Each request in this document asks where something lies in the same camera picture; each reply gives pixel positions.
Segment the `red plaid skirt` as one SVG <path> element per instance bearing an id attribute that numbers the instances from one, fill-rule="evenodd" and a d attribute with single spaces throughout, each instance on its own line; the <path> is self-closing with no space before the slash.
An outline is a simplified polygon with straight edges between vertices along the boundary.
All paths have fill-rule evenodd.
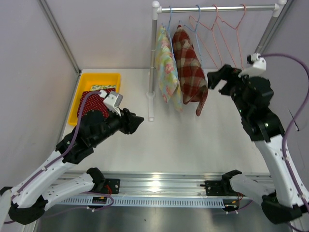
<path id="1" fill-rule="evenodd" d="M 190 36 L 182 25 L 177 26 L 172 37 L 172 48 L 183 103 L 197 102 L 196 115 L 200 116 L 208 97 L 208 83 Z"/>

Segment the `pastel floral skirt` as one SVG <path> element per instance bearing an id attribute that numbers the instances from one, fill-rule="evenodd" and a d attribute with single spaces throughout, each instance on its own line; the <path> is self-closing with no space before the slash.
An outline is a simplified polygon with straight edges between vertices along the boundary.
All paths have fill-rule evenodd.
<path id="1" fill-rule="evenodd" d="M 159 89 L 166 103 L 172 102 L 176 111 L 183 110 L 183 97 L 176 61 L 166 27 L 161 26 L 156 39 L 155 69 Z"/>

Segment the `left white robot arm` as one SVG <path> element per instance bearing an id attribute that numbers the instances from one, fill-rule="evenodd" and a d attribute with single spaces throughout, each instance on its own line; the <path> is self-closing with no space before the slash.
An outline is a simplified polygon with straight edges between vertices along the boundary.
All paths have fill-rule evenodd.
<path id="1" fill-rule="evenodd" d="M 89 168 L 80 177 L 65 184 L 52 184 L 66 171 L 90 156 L 103 141 L 120 131 L 133 134 L 144 118 L 124 108 L 104 117 L 100 111 L 89 111 L 57 145 L 49 158 L 27 179 L 14 187 L 3 187 L 1 194 L 11 191 L 11 203 L 5 225 L 30 224 L 56 203 L 79 193 L 105 193 L 106 178 L 98 168 Z"/>

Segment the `blue wire hanger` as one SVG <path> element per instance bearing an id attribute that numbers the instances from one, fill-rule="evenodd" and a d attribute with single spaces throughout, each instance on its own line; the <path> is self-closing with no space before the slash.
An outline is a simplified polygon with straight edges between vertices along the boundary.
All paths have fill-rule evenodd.
<path id="1" fill-rule="evenodd" d="M 170 36 L 170 24 L 171 24 L 171 17 L 172 17 L 172 7 L 169 6 L 169 22 L 168 22 L 168 25 L 167 25 L 167 36 L 168 36 L 168 39 L 169 39 L 169 43 L 170 43 L 170 50 L 171 50 L 171 53 L 172 53 L 172 56 L 173 56 L 173 59 L 174 59 L 174 52 L 173 52 L 173 46 L 172 46 L 172 39 L 171 39 L 171 36 Z"/>
<path id="2" fill-rule="evenodd" d="M 201 54 L 201 48 L 200 48 L 200 44 L 199 44 L 199 38 L 198 38 L 198 34 L 197 34 L 197 28 L 198 28 L 198 24 L 199 24 L 200 16 L 201 16 L 201 8 L 200 8 L 200 6 L 198 4 L 196 5 L 196 7 L 198 8 L 198 19 L 197 19 L 197 22 L 193 26 L 188 26 L 183 21 L 179 20 L 179 24 L 181 26 L 183 26 L 184 28 L 187 28 L 188 30 L 190 30 L 191 32 L 194 33 L 194 36 L 195 36 L 195 39 L 196 39 L 196 44 L 197 44 L 197 51 L 198 51 L 199 61 L 201 63 L 201 67 L 204 68 L 203 58 L 202 58 L 202 54 Z"/>

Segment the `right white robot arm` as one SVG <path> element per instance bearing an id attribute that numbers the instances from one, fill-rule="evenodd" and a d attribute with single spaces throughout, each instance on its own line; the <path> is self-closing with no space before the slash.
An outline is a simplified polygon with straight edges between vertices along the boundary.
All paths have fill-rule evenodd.
<path id="1" fill-rule="evenodd" d="M 209 72 L 208 88 L 214 89 L 221 80 L 226 82 L 219 93 L 234 102 L 245 132 L 267 165 L 274 187 L 268 188 L 241 171 L 232 170 L 222 175 L 221 191 L 226 195 L 237 192 L 249 197 L 274 224 L 293 221 L 308 212 L 305 204 L 309 201 L 309 192 L 295 173 L 288 148 L 282 147 L 285 131 L 278 116 L 268 107 L 274 92 L 269 80 L 240 73 L 240 69 L 230 65 Z"/>

